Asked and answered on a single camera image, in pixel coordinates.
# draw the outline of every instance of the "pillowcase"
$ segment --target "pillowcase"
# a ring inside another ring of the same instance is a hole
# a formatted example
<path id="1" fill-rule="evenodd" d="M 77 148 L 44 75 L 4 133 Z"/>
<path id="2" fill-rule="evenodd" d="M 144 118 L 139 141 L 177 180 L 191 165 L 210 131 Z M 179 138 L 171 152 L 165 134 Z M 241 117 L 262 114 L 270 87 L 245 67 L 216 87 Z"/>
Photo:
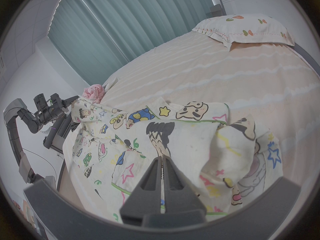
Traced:
<path id="1" fill-rule="evenodd" d="M 217 41 L 230 51 L 233 42 L 273 43 L 294 46 L 294 38 L 275 19 L 263 14 L 227 15 L 206 18 L 193 28 Z"/>

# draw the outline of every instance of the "teal curtain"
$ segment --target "teal curtain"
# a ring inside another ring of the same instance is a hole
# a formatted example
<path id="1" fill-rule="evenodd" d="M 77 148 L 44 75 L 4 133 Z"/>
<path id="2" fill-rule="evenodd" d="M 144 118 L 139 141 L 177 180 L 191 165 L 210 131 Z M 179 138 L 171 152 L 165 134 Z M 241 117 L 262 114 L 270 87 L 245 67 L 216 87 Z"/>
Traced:
<path id="1" fill-rule="evenodd" d="M 89 84 L 191 31 L 212 0 L 62 0 L 49 38 Z"/>

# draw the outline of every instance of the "bed sheet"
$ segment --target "bed sheet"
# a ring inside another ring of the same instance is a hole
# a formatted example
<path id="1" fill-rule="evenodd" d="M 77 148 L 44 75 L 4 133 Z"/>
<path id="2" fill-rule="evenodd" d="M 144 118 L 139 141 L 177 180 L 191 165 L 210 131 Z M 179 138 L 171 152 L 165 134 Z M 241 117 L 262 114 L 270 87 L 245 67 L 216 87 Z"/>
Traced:
<path id="1" fill-rule="evenodd" d="M 226 103 L 228 124 L 252 114 L 256 122 L 273 131 L 286 178 L 302 185 L 320 162 L 316 155 L 320 81 L 310 65 L 285 45 L 234 43 L 228 52 L 222 43 L 189 32 L 142 54 L 106 83 L 115 77 L 119 81 L 104 95 L 103 105 L 138 110 L 158 97 L 177 104 L 190 100 Z M 101 200 L 88 195 L 90 186 L 72 162 L 76 136 L 70 133 L 63 146 L 68 172 L 85 209 L 103 217 L 103 203 L 98 205 Z M 246 182 L 243 190 L 259 189 L 254 180 Z M 257 193 L 250 192 L 250 200 Z"/>

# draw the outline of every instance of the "crumpled pink fabric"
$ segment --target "crumpled pink fabric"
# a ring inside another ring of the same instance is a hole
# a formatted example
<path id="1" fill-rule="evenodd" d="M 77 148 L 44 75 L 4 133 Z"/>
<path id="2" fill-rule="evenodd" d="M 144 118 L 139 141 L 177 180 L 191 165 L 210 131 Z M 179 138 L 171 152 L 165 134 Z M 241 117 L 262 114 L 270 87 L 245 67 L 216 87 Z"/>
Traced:
<path id="1" fill-rule="evenodd" d="M 92 103 L 100 103 L 104 95 L 104 88 L 100 84 L 94 84 L 84 89 L 82 97 L 92 100 Z"/>

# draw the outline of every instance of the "ceiling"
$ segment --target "ceiling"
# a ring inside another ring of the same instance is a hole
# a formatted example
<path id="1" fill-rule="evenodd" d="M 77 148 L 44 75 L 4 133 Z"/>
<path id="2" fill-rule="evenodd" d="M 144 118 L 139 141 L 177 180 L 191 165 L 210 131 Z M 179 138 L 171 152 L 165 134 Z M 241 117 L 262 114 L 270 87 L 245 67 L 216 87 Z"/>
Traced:
<path id="1" fill-rule="evenodd" d="M 10 28 L 1 47 L 6 66 L 0 86 L 35 52 L 35 43 L 47 36 L 50 21 L 59 0 L 31 0 Z"/>

